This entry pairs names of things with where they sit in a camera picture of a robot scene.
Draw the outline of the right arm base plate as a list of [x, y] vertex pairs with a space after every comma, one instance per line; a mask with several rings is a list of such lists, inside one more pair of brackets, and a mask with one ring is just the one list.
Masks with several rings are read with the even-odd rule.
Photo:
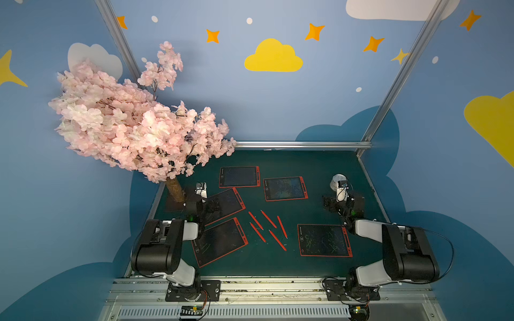
[[354, 301], [368, 303], [380, 301], [379, 288], [359, 285], [356, 281], [337, 278], [324, 278], [321, 286], [325, 290], [328, 301]]

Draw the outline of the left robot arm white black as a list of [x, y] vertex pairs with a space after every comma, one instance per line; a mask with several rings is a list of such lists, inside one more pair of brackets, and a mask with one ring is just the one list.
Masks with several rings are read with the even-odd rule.
[[131, 268], [145, 278], [168, 281], [167, 302], [217, 300], [220, 282], [202, 282], [199, 272], [182, 259], [183, 243], [205, 234], [206, 219], [220, 212], [218, 199], [198, 201], [194, 220], [150, 219], [131, 250]]

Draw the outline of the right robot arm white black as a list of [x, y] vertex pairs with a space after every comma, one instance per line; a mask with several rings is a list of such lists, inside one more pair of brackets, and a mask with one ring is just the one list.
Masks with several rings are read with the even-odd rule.
[[[333, 278], [329, 285], [326, 277], [323, 288], [340, 300], [347, 298], [359, 303], [380, 299], [379, 290], [389, 284], [431, 284], [444, 278], [453, 267], [455, 246], [450, 239], [421, 227], [399, 226], [395, 223], [370, 220], [364, 217], [365, 199], [360, 195], [322, 196], [323, 208], [337, 213], [342, 226], [360, 238], [381, 243], [382, 259], [366, 266], [351, 268], [342, 282]], [[451, 259], [447, 269], [440, 266], [426, 234], [448, 242]]]

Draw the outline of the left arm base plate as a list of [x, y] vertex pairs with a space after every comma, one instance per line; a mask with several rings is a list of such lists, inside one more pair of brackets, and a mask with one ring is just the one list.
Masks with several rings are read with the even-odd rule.
[[219, 280], [200, 280], [192, 286], [175, 286], [169, 283], [165, 294], [166, 302], [218, 302], [220, 299]]

